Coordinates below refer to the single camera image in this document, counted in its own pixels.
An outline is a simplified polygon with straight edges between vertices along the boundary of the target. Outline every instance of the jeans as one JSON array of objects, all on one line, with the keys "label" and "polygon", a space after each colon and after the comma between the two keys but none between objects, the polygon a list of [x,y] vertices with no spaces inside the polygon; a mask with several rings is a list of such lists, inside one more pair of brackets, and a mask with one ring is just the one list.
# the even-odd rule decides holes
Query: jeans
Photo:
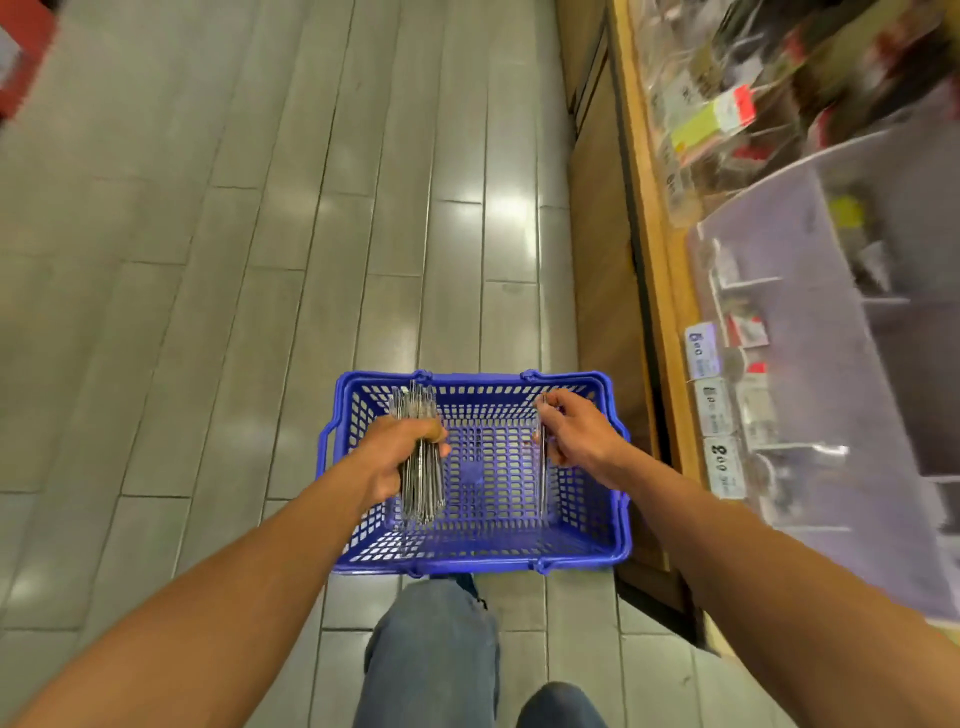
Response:
[{"label": "jeans", "polygon": [[[404,589],[373,630],[353,728],[492,728],[499,697],[496,620],[447,579]],[[583,692],[547,683],[517,728],[606,728]]]}]

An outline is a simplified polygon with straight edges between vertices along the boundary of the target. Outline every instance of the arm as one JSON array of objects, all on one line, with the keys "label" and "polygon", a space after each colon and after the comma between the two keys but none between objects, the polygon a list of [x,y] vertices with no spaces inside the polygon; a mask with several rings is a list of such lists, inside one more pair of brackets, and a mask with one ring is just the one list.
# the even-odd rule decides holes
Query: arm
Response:
[{"label": "arm", "polygon": [[299,497],[108,631],[13,726],[242,726],[353,528],[397,493],[396,466],[416,441],[443,436],[436,421],[377,420]]},{"label": "arm", "polygon": [[554,459],[630,496],[697,603],[799,724],[960,724],[960,649],[919,614],[631,447],[589,401],[558,390],[547,402],[538,410]]}]

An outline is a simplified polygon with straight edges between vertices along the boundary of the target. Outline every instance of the plastic storage container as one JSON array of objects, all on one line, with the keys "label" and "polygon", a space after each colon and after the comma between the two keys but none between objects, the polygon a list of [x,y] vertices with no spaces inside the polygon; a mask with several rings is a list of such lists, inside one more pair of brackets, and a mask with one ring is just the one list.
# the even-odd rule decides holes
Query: plastic storage container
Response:
[{"label": "plastic storage container", "polygon": [[[920,109],[781,170],[688,237],[719,359],[706,375],[727,385],[743,499],[893,599],[950,620],[960,607],[958,161],[960,123]],[[830,190],[852,183],[882,218],[891,295],[858,288],[831,220]],[[741,299],[765,324],[762,346],[729,336]],[[775,413],[759,446],[740,396],[756,361],[771,400],[759,409]],[[701,416],[705,441],[727,423],[705,407]]]},{"label": "plastic storage container", "polygon": [[446,507],[433,523],[404,526],[399,497],[374,506],[338,560],[340,573],[590,569],[615,564],[631,549],[629,500],[578,468],[547,468],[549,508],[538,516],[539,426],[534,399],[564,387],[586,397],[623,437],[610,380],[597,372],[542,375],[412,375],[348,372],[337,381],[333,419],[320,436],[317,473],[357,446],[387,413],[393,387],[411,379],[437,389],[452,452],[444,460]]}]

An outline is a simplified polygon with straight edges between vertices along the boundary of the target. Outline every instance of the hand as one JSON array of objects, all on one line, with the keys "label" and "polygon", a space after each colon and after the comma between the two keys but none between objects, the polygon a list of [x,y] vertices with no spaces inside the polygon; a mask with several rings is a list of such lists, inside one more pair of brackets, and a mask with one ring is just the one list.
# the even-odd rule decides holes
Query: hand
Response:
[{"label": "hand", "polygon": [[562,467],[583,468],[613,487],[607,476],[608,466],[630,445],[593,402],[568,389],[555,389],[537,399],[537,411],[554,438],[547,444],[550,459]]},{"label": "hand", "polygon": [[385,415],[378,417],[367,429],[360,444],[350,457],[370,469],[368,508],[382,503],[400,492],[399,465],[410,457],[418,440],[440,443],[440,456],[450,454],[447,432],[440,420],[414,420]]}]

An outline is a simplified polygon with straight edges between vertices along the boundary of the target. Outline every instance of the red object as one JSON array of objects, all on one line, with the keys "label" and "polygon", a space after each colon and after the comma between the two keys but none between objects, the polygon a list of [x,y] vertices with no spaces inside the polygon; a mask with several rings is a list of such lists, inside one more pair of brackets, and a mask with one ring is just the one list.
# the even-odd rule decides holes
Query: red object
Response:
[{"label": "red object", "polygon": [[0,0],[0,26],[20,46],[16,67],[0,88],[0,116],[20,108],[57,29],[57,18],[39,0]]},{"label": "red object", "polygon": [[736,102],[736,110],[740,112],[740,126],[749,127],[756,119],[754,93],[747,85],[738,86],[733,90],[733,99]]}]

